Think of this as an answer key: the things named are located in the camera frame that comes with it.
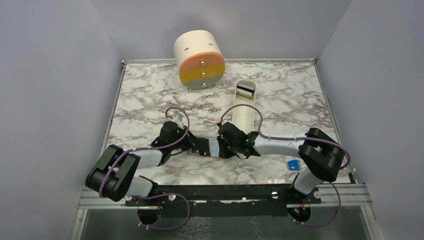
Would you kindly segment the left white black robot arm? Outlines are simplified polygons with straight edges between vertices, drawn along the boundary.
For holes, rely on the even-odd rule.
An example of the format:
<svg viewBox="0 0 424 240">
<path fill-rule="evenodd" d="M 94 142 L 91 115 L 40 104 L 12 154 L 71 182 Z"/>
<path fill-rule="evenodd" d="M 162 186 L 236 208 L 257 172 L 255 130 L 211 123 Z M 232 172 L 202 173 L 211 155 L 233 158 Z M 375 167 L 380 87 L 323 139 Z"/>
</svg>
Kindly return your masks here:
<svg viewBox="0 0 424 240">
<path fill-rule="evenodd" d="M 152 205 L 157 200 L 156 183 L 136 177 L 136 170 L 163 165 L 173 151 L 190 150 L 209 156 L 209 139 L 195 136 L 181 123 L 166 121 L 159 136 L 147 147 L 125 151 L 115 144 L 109 145 L 87 175 L 85 186 L 114 202 L 125 196 L 138 196 L 144 205 Z"/>
</svg>

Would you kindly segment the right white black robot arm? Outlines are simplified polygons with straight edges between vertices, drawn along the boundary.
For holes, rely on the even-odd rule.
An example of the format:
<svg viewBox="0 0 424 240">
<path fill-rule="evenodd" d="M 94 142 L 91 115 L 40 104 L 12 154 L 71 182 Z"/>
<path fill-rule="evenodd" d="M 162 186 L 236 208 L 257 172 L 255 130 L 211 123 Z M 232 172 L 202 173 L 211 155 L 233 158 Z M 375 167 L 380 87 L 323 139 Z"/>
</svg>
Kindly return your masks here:
<svg viewBox="0 0 424 240">
<path fill-rule="evenodd" d="M 307 168 L 294 178 L 288 190 L 289 199 L 296 204 L 306 200 L 322 182 L 335 181 L 346 155 L 340 145 L 316 127 L 311 127 L 305 135 L 283 137 L 266 136 L 259 131 L 246 134 L 226 122 L 219 124 L 217 141 L 222 159 L 264 155 L 302 159 Z"/>
</svg>

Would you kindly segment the brown leather card holder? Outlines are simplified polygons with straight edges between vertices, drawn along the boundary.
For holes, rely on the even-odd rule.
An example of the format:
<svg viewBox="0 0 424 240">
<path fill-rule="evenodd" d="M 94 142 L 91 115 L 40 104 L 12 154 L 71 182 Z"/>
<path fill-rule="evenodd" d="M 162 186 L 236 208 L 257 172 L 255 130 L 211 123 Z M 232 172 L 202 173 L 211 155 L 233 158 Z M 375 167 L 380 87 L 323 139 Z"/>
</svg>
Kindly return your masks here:
<svg viewBox="0 0 424 240">
<path fill-rule="evenodd" d="M 219 144 L 216 137 L 211 136 L 203 136 L 209 138 L 209 147 L 210 147 L 210 156 L 200 156 L 200 155 L 194 155 L 197 157 L 207 157 L 207 158 L 216 158 L 219 159 Z"/>
</svg>

